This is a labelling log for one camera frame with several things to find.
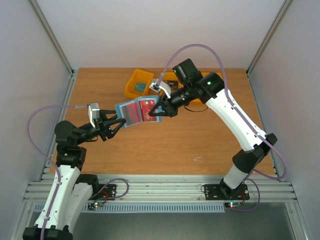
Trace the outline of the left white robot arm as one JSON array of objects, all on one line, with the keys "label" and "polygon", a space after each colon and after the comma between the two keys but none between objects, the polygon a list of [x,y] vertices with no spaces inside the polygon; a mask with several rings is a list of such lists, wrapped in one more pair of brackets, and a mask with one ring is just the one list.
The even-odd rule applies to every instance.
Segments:
[{"label": "left white robot arm", "polygon": [[34,226],[25,228],[24,240],[71,240],[82,208],[96,199],[103,187],[95,174],[82,174],[86,148],[81,144],[100,137],[113,138],[126,123],[114,110],[102,110],[96,103],[88,105],[90,122],[76,127],[67,120],[54,128],[57,144],[54,180],[41,214]]}]

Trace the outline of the red VIP credit card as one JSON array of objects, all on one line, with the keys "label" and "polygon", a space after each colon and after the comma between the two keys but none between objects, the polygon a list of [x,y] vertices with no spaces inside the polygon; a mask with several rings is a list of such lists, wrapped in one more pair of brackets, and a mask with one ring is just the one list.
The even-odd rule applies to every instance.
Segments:
[{"label": "red VIP credit card", "polygon": [[138,101],[141,117],[143,122],[159,122],[159,118],[157,116],[150,116],[149,112],[155,106],[156,102],[154,99],[142,99]]}]

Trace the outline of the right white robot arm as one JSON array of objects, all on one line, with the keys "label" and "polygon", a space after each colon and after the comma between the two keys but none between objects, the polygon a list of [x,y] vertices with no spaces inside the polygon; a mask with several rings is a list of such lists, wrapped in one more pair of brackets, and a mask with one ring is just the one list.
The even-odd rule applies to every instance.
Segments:
[{"label": "right white robot arm", "polygon": [[186,107],[199,99],[215,112],[230,129],[240,144],[240,151],[233,156],[233,165],[219,183],[219,191],[224,199],[234,197],[243,180],[268,155],[271,146],[277,142],[273,134],[266,134],[238,106],[227,90],[223,79],[215,72],[206,76],[196,68],[191,59],[186,59],[173,68],[182,87],[171,91],[169,85],[153,79],[150,89],[163,91],[158,102],[150,110],[152,117],[175,117],[180,107]]}]

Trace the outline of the blue card holder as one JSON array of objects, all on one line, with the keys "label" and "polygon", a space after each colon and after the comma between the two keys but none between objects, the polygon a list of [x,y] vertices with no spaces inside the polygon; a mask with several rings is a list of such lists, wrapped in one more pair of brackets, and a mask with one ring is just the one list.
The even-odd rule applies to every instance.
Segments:
[{"label": "blue card holder", "polygon": [[[116,111],[117,117],[119,119],[124,119],[121,107],[123,105],[127,105],[129,103],[135,102],[135,103],[137,103],[137,107],[138,107],[138,110],[139,110],[140,123],[156,123],[156,122],[143,122],[142,121],[142,115],[141,115],[141,110],[140,110],[140,106],[139,106],[139,101],[140,100],[145,100],[145,99],[147,99],[147,100],[155,100],[155,103],[156,103],[158,101],[159,97],[157,95],[140,96],[140,97],[137,97],[135,99],[132,99],[132,100],[129,100],[129,101],[126,101],[126,102],[118,103],[118,104],[115,105],[115,111]],[[162,121],[162,117],[158,116],[158,119],[159,119],[159,121],[157,121],[157,122],[161,122]]]}]

